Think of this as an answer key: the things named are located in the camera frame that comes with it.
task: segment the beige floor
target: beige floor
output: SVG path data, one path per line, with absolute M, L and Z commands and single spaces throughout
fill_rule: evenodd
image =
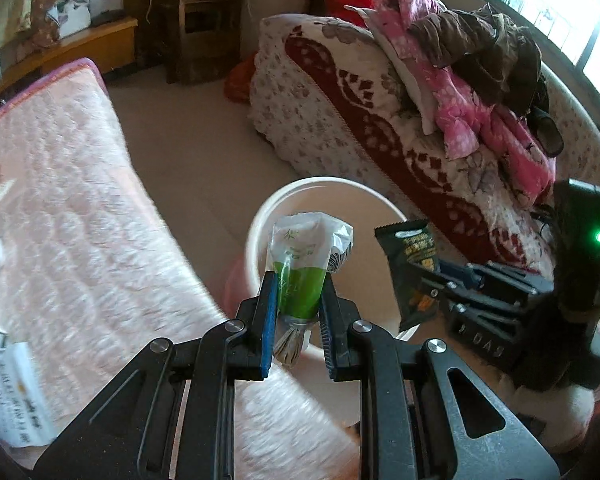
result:
M 144 187 L 217 292 L 262 202 L 298 176 L 257 136 L 248 106 L 224 97 L 222 81 L 167 85 L 156 67 L 114 82 L 109 94 Z

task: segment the barcode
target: barcode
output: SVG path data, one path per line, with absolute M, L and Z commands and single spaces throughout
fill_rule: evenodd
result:
M 347 246 L 343 253 L 332 253 L 329 256 L 329 263 L 327 265 L 328 272 L 337 272 L 340 266 L 344 263 L 344 261 L 351 254 L 351 244 Z

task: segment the pink clothing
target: pink clothing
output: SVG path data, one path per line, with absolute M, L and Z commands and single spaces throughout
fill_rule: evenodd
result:
M 526 121 L 502 105 L 485 105 L 450 67 L 434 67 L 407 30 L 415 20 L 444 9 L 436 0 L 372 0 L 372 7 L 397 55 L 438 102 L 435 121 L 444 134 L 446 156 L 453 160 L 470 155 L 478 149 L 480 136 L 507 170 L 520 203 L 531 207 L 554 182 L 555 163 L 538 148 Z

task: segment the silver bolt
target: silver bolt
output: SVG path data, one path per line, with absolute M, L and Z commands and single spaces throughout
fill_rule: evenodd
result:
M 244 329 L 244 323 L 239 319 L 230 319 L 224 324 L 224 329 L 227 332 L 231 332 L 232 334 L 236 334 Z
M 169 340 L 165 337 L 159 337 L 149 343 L 149 348 L 154 354 L 161 354 L 169 348 Z
M 427 346 L 436 354 L 442 354 L 446 350 L 446 343 L 442 339 L 430 339 L 427 341 Z
M 371 332 L 373 325 L 364 319 L 359 319 L 353 322 L 353 330 L 360 333 Z

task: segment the black wrapper with gold text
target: black wrapper with gold text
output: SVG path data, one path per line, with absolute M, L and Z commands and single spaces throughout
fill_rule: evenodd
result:
M 423 286 L 420 275 L 409 265 L 440 270 L 428 224 L 427 219 L 411 220 L 374 230 L 389 262 L 394 295 L 400 308 L 400 331 L 431 319 L 438 309 L 438 301 L 429 296 L 430 286 Z

